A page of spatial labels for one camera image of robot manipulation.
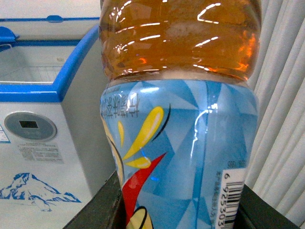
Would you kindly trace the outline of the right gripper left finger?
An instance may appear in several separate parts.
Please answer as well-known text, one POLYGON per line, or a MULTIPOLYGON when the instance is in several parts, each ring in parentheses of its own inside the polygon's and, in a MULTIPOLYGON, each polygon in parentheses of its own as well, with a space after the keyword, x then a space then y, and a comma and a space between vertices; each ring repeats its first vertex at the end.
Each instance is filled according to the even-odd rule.
POLYGON ((124 229, 125 206, 118 175, 114 172, 66 229, 124 229))

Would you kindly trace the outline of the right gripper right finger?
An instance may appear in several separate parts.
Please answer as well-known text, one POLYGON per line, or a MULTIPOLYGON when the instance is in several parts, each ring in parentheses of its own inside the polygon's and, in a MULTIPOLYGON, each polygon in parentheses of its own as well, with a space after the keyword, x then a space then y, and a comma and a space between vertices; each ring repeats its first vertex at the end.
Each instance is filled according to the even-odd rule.
POLYGON ((248 186, 244 186, 235 229, 296 229, 293 222, 264 202, 248 186))

